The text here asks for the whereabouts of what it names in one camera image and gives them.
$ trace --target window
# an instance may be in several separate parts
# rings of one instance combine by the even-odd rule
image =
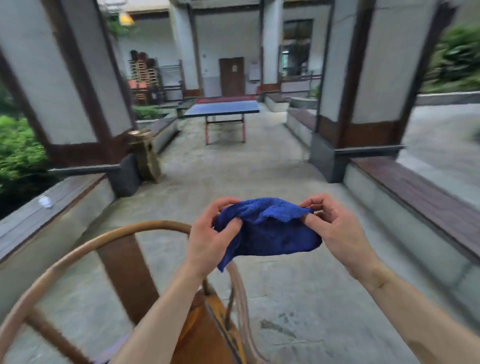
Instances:
[[[283,23],[282,74],[301,76],[308,72],[313,19],[289,20]]]

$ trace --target forearm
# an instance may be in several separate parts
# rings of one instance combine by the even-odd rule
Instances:
[[[480,363],[480,338],[386,265],[361,283],[422,364]]]
[[[155,302],[112,364],[168,364],[201,279],[185,265]]]

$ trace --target blue tabletop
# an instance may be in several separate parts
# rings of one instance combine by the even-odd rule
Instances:
[[[209,104],[195,104],[183,115],[185,118],[197,116],[250,114],[260,112],[255,100],[214,102]]]

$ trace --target curved chair top rail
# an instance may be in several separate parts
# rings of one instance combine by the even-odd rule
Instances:
[[[62,259],[48,268],[46,272],[43,273],[27,291],[25,291],[25,293],[20,297],[8,316],[3,321],[3,324],[0,327],[0,363],[3,362],[3,359],[9,347],[15,340],[15,336],[21,325],[25,322],[31,323],[35,320],[32,317],[39,315],[38,311],[35,309],[35,305],[55,284],[55,282],[57,282],[65,274],[71,265],[79,261],[88,253],[97,251],[110,242],[134,235],[137,232],[151,230],[170,230],[190,234],[191,226],[181,222],[168,220],[140,222],[102,234],[65,255]],[[258,352],[252,339],[247,296],[237,267],[233,262],[231,262],[227,266],[227,270],[230,275],[232,289],[235,292],[237,299],[239,331],[241,340],[245,345],[248,358],[247,360],[249,363],[268,363],[268,361]]]

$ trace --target door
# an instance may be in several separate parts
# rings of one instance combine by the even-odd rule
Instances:
[[[245,95],[243,57],[221,58],[218,62],[220,64],[222,96]]]

